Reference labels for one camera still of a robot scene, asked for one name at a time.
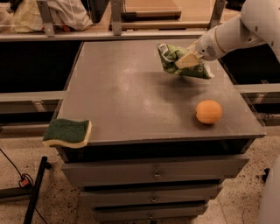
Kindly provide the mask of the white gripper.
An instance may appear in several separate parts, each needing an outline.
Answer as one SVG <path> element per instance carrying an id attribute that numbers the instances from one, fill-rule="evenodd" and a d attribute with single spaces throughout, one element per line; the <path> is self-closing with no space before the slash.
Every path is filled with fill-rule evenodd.
<path id="1" fill-rule="evenodd" d="M 200 59 L 212 61 L 223 57 L 226 53 L 221 49 L 216 37 L 217 27 L 204 33 L 198 40 L 188 46 L 191 51 L 175 62 L 179 69 L 195 67 Z"/>

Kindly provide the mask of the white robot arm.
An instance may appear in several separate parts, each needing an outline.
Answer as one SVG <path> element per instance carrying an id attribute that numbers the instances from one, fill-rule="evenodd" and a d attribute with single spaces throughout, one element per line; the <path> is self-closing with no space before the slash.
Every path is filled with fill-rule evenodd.
<path id="1" fill-rule="evenodd" d="M 280 60 L 280 0 L 246 0 L 238 16 L 204 33 L 175 65 L 194 67 L 202 60 L 217 60 L 236 49 L 263 44 Z"/>

